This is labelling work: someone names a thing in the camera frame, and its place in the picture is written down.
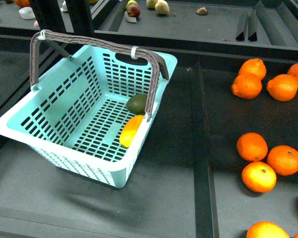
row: basket handle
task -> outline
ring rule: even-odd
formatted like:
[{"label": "basket handle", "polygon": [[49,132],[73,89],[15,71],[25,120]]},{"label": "basket handle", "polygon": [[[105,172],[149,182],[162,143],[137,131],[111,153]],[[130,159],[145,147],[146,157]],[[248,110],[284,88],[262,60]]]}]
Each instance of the basket handle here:
[{"label": "basket handle", "polygon": [[54,41],[63,43],[76,43],[90,46],[97,46],[101,48],[108,49],[115,53],[121,53],[125,55],[131,55],[133,59],[138,57],[146,59],[151,64],[151,81],[149,85],[149,91],[147,96],[145,112],[148,114],[147,121],[150,120],[152,114],[152,107],[155,98],[155,93],[157,90],[159,73],[161,72],[162,77],[169,80],[168,70],[164,59],[149,50],[144,50],[138,47],[126,46],[121,44],[116,44],[96,38],[86,37],[86,36],[74,36],[63,33],[56,33],[50,30],[42,30],[37,32],[31,39],[30,43],[30,87],[31,90],[38,90],[36,84],[39,78],[39,48],[40,43],[45,41],[48,45],[53,47],[58,51],[63,57],[71,58],[72,56],[64,50],[61,46],[56,44]]}]

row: basket slot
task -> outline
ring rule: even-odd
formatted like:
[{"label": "basket slot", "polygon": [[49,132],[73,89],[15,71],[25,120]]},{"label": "basket slot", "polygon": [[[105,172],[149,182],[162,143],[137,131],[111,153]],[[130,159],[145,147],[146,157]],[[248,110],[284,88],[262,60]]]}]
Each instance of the basket slot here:
[{"label": "basket slot", "polygon": [[35,98],[33,104],[37,107],[20,126],[30,135],[64,145],[101,95],[94,62],[88,57],[69,77],[50,89],[47,97]]},{"label": "basket slot", "polygon": [[147,94],[151,79],[151,66],[130,65],[115,59],[115,54],[103,53],[108,89],[111,93],[132,97]]},{"label": "basket slot", "polygon": [[68,147],[106,161],[119,161],[127,151],[119,143],[119,135],[132,116],[124,103],[107,99],[87,126],[84,126],[85,129],[74,145]]}]

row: yellow pear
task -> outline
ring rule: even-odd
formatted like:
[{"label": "yellow pear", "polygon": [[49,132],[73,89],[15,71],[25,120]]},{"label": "yellow pear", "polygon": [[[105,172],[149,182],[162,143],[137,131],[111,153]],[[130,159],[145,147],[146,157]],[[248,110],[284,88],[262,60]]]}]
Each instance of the yellow pear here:
[{"label": "yellow pear", "polygon": [[149,9],[154,9],[154,6],[157,4],[158,0],[147,0],[146,4]]},{"label": "yellow pear", "polygon": [[158,14],[167,15],[169,13],[169,5],[165,0],[158,0],[157,4],[154,6]]}]

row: black tray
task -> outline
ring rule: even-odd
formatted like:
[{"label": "black tray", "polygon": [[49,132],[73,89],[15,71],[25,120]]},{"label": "black tray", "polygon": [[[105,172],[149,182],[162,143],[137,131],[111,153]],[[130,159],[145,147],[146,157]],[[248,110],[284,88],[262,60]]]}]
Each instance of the black tray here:
[{"label": "black tray", "polygon": [[[57,0],[57,10],[60,12],[60,17],[62,23],[64,24],[65,31],[67,33],[73,33],[73,26],[68,12],[63,12],[60,10],[64,0]],[[37,31],[40,30],[39,27],[34,27],[34,22],[36,19],[23,19],[19,10],[21,8],[15,3],[6,3],[4,0],[0,0],[0,34],[10,32],[12,35],[26,35],[32,36]],[[90,4],[91,14],[97,9],[96,4]],[[50,10],[47,18],[53,18],[53,11]]]},{"label": "black tray", "polygon": [[[58,169],[27,145],[0,151],[1,237],[245,238],[270,220],[298,232],[298,173],[258,195],[240,179],[236,141],[257,131],[269,148],[298,149],[298,94],[254,100],[232,95],[243,56],[150,48],[178,58],[127,185],[112,188]],[[263,59],[267,80],[294,60]]]},{"label": "black tray", "polygon": [[[29,90],[30,40],[27,37],[0,35],[0,116]],[[40,49],[40,73],[60,57],[47,46]],[[0,136],[0,149],[7,139]]]},{"label": "black tray", "polygon": [[[139,0],[141,14],[137,23],[129,23],[124,18],[127,1],[117,3],[99,30],[132,36],[181,39],[188,41],[188,44],[190,41],[221,43],[229,40],[261,47],[298,48],[298,4],[291,0],[252,0],[247,3],[220,0],[167,1],[170,11],[176,16],[158,16],[155,10],[147,9],[145,0]],[[203,6],[209,14],[196,14],[196,10]],[[246,21],[241,19],[244,14],[248,16]],[[244,31],[244,25],[244,40],[237,40],[236,37]],[[253,41],[254,38],[249,40],[248,37],[254,33],[257,41]]]}]

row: apple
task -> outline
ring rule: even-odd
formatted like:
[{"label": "apple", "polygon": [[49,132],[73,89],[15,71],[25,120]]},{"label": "apple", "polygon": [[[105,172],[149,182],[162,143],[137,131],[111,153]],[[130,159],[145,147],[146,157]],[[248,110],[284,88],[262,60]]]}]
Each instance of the apple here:
[{"label": "apple", "polygon": [[140,8],[137,4],[131,4],[127,8],[127,13],[129,17],[139,17]]},{"label": "apple", "polygon": [[128,8],[131,4],[136,4],[136,5],[138,5],[138,3],[137,3],[135,0],[129,0],[129,1],[127,2],[127,4],[126,4],[126,10],[127,10],[127,8]]}]

